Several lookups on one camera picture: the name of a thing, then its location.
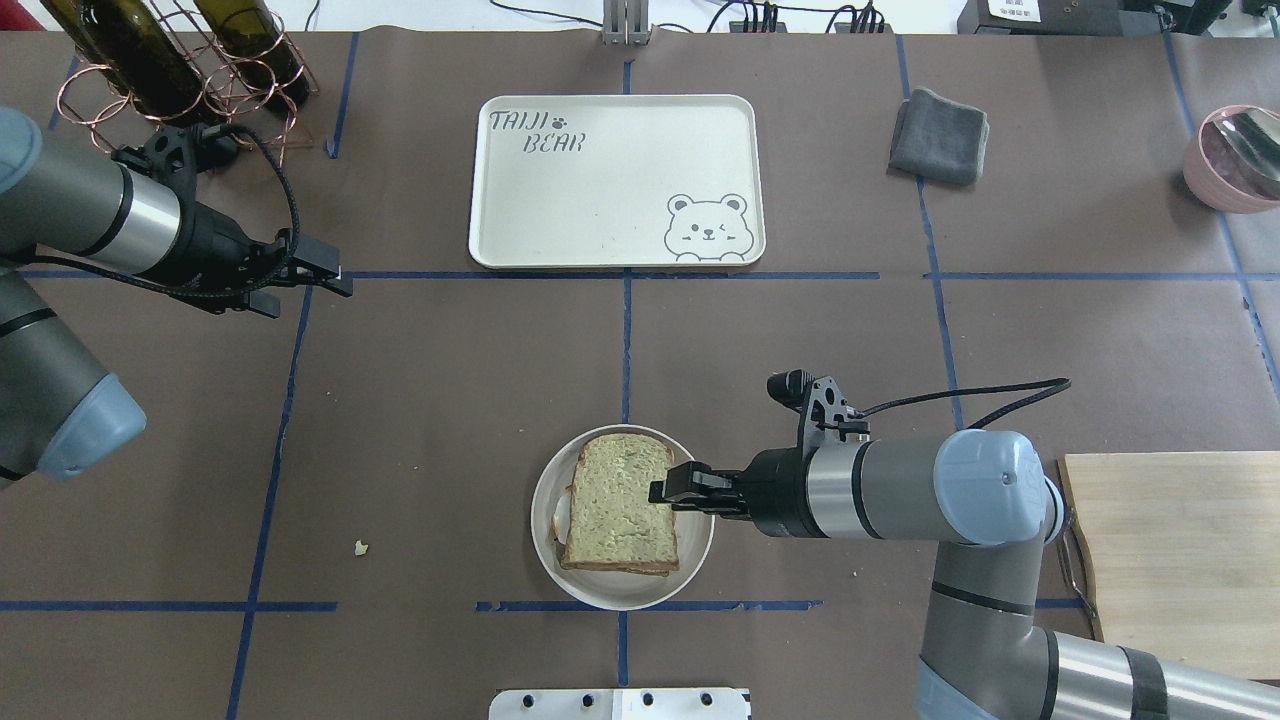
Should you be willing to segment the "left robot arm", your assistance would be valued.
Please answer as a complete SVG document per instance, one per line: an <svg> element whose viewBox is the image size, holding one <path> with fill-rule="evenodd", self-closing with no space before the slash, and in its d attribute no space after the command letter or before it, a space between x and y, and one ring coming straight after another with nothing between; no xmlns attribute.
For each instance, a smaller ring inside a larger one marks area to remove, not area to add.
<svg viewBox="0 0 1280 720"><path fill-rule="evenodd" d="M265 140L230 123L163 127L100 152L3 109L3 486L70 480L148 424L145 398L113 368L109 336L136 338L161 299L214 316L279 316L282 288L348 297L339 251L302 229L282 163L265 154L284 225L255 238L209 206L202 176Z"/></svg>

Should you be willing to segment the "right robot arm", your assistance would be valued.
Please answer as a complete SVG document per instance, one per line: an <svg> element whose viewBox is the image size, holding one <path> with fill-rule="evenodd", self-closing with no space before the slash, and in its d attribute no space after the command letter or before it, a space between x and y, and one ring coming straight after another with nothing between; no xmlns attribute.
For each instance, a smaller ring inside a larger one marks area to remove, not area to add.
<svg viewBox="0 0 1280 720"><path fill-rule="evenodd" d="M797 539L937 544L915 711L922 719L1275 719L1277 689L1036 625L1044 547L1066 509L1032 442L965 429L869 439L809 430L742 470L672 468L653 503Z"/></svg>

